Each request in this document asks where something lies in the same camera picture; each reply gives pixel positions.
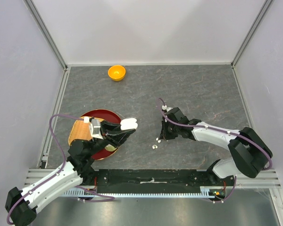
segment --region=white object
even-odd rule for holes
[[[252,126],[274,152],[283,188],[283,0],[273,1],[235,71]]]
[[[137,122],[136,118],[127,118],[127,119],[121,120],[121,125],[130,124],[134,122]]]
[[[213,172],[219,178],[225,178],[230,175],[240,174],[233,158],[222,159],[213,167]]]
[[[239,130],[237,130],[237,129],[236,130],[229,130],[229,129],[224,129],[224,128],[217,127],[217,126],[211,126],[211,125],[208,125],[207,123],[205,123],[204,121],[197,123],[197,125],[202,125],[204,127],[208,126],[208,129],[194,128],[192,130],[192,134],[193,134],[193,136],[195,137],[196,140],[206,141],[206,142],[209,142],[211,144],[215,144],[217,146],[223,147],[226,150],[229,150],[227,145],[229,144],[230,140],[235,139],[236,136],[233,136],[233,135],[229,136],[227,133],[218,132],[218,131],[215,131],[215,130],[211,130],[209,128],[213,127],[213,128],[222,129],[222,130],[225,130],[225,131],[230,131],[230,132],[233,132],[233,133],[238,133],[238,134],[240,133]]]
[[[25,185],[31,185],[44,176],[53,172],[55,169],[29,169]],[[248,178],[243,174],[237,175],[237,189],[258,189],[258,188],[279,188],[280,182],[274,169],[270,169],[264,172],[260,172],[256,178]],[[83,186],[85,188],[93,188],[94,186]]]
[[[78,176],[77,171],[73,170],[74,166],[70,162],[66,162],[63,171],[57,174],[57,171],[61,166],[62,165],[60,165],[58,169],[55,169],[47,176],[43,177],[38,182],[22,189],[22,195],[30,193],[25,198],[25,201],[29,201],[28,205],[30,208],[38,206],[36,209],[37,213],[44,209],[44,207],[47,206],[51,201],[62,195],[65,191],[83,182],[83,178]],[[35,191],[30,192],[35,186],[55,174],[58,176],[55,176],[53,179],[43,184]]]
[[[68,64],[113,65],[231,62],[264,0],[33,2]]]
[[[104,139],[100,131],[100,121],[98,119],[92,119],[89,124],[90,135],[93,138]]]
[[[84,123],[89,123],[89,117],[88,116],[84,116]]]

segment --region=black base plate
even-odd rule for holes
[[[233,186],[233,176],[215,181],[206,171],[192,169],[100,169],[97,192],[101,194],[199,193],[201,186]],[[161,183],[141,183],[153,180]]]

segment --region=red tray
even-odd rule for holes
[[[113,122],[113,123],[120,123],[121,122],[121,118],[117,114],[115,114],[112,111],[106,110],[106,109],[97,109],[97,110],[89,111],[89,112],[83,114],[82,117],[83,116],[100,118],[100,119],[104,119],[106,121]],[[110,151],[107,151],[104,148],[104,149],[100,150],[99,152],[97,152],[96,154],[94,154],[92,156],[92,158],[94,160],[102,160],[102,159],[105,159],[105,158],[113,155],[117,150],[118,150],[118,148],[115,151],[110,152]]]

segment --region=metal frame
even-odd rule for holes
[[[23,0],[23,1],[25,2],[28,10],[31,12],[33,18],[35,19],[36,23],[38,24],[41,32],[43,33],[46,41],[48,42],[50,48],[52,49],[52,51],[56,55],[57,60],[59,61],[59,63],[61,64],[61,66],[64,69],[67,69],[67,63],[65,62],[60,51],[58,50],[57,45],[55,44],[52,36],[50,35],[44,21],[42,20],[40,13],[38,12],[35,4],[33,3],[33,0]]]
[[[25,186],[34,184],[43,177],[50,174],[54,169],[30,169],[28,171]],[[203,188],[218,189],[218,186],[206,186]],[[237,189],[260,189],[260,188],[281,188],[278,176],[274,169],[260,172],[255,179],[248,178],[243,174],[237,175]]]
[[[283,226],[283,190],[269,189],[280,225]]]
[[[58,114],[60,111],[70,70],[71,70],[71,67],[67,68],[63,73],[61,85],[59,87],[58,96],[57,96],[56,103],[55,103],[52,114]],[[56,128],[57,121],[58,121],[57,117],[53,119],[53,124],[52,124],[53,131]],[[45,168],[47,166],[47,159],[48,159],[48,154],[50,151],[51,142],[52,142],[52,135],[48,128],[44,142],[42,144],[42,149],[39,155],[39,161],[38,161],[37,167],[42,166],[43,168]]]
[[[234,59],[231,63],[232,67],[235,67],[237,65],[237,62],[239,61],[241,55],[243,54],[244,50],[248,46],[251,38],[253,37],[255,31],[259,27],[263,17],[265,16],[266,12],[268,11],[268,9],[271,6],[271,4],[273,3],[273,1],[274,0],[265,0],[265,2],[263,3],[263,6],[261,7],[255,21],[253,22],[252,26],[250,27],[249,32],[247,33],[246,37],[244,38],[238,52],[236,53],[236,55],[235,55],[235,57],[234,57]]]

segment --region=purple cable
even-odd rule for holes
[[[172,124],[174,124],[174,125],[176,125],[176,126],[182,126],[182,127],[206,128],[205,126],[202,126],[202,125],[185,125],[185,124],[180,124],[180,123],[177,123],[177,122],[174,122],[174,121],[168,119],[168,118],[166,117],[165,113],[164,113],[164,112],[160,109],[160,107],[159,107],[159,102],[158,102],[159,100],[162,101],[162,103],[164,104],[164,106],[166,105],[165,102],[164,102],[164,100],[163,100],[162,98],[158,98],[157,101],[156,101],[156,102],[157,102],[157,108],[158,108],[158,110],[160,111],[160,113],[162,114],[162,116],[163,116],[167,121],[169,121],[170,123],[172,123]],[[218,131],[218,132],[227,134],[227,130],[218,129],[218,128],[214,128],[214,127],[211,127],[211,126],[207,127],[207,129],[210,129],[210,130],[214,130],[214,131]],[[250,139],[248,139],[248,138],[246,138],[246,137],[244,137],[244,136],[242,136],[242,135],[240,135],[240,134],[238,134],[238,133],[230,132],[230,134],[233,135],[233,136],[237,136],[237,137],[239,137],[239,138],[241,138],[241,139],[247,141],[247,142],[250,143],[251,145],[254,145],[254,146],[255,146],[260,152],[262,152],[263,155],[268,159],[269,166],[268,166],[267,168],[264,168],[263,170],[269,170],[269,169],[271,169],[271,167],[273,166],[272,159],[269,157],[269,155],[266,153],[266,151],[265,151],[263,148],[261,148],[259,145],[257,145],[257,144],[256,144],[255,142],[253,142],[252,140],[250,140]]]
[[[66,156],[64,154],[64,151],[63,151],[63,148],[61,147],[61,145],[59,144],[57,138],[56,138],[56,135],[54,134],[53,132],[53,129],[52,129],[52,119],[57,117],[57,116],[60,116],[60,117],[65,117],[65,118],[69,118],[69,119],[74,119],[74,120],[81,120],[81,121],[84,121],[84,119],[81,119],[81,118],[76,118],[76,117],[73,117],[73,116],[69,116],[69,115],[65,115],[65,114],[54,114],[53,116],[51,116],[51,118],[49,119],[49,129],[50,129],[50,132],[51,132],[51,135],[52,137],[54,138],[54,140],[56,141],[59,149],[61,150],[62,152],[62,155],[63,155],[63,164],[62,164],[62,167],[57,171],[57,173],[60,173],[63,168],[65,167],[65,164],[66,164]],[[45,183],[47,183],[48,181],[50,181],[51,179],[53,179],[54,177],[56,176],[56,174],[52,175],[50,178],[47,178],[46,180],[44,180],[43,182],[41,182],[40,184],[38,184],[36,187],[34,187],[31,191],[35,191],[37,188],[39,188],[40,186],[44,185]],[[29,193],[26,193],[25,195],[23,195],[13,206],[12,208],[10,208],[9,212],[8,212],[8,217],[6,219],[6,222],[7,224],[9,225],[13,225],[14,223],[11,222],[9,220],[10,218],[10,215],[11,213],[14,211],[15,207],[24,199],[26,198],[27,196],[29,195]]]
[[[113,197],[113,196],[97,194],[95,191],[90,191],[90,190],[83,188],[81,186],[75,186],[75,187],[80,188],[80,189],[84,190],[85,192],[91,193],[91,194],[96,195],[98,197],[107,198],[107,199],[103,199],[103,200],[85,200],[85,202],[111,202],[111,201],[115,200],[115,197]]]

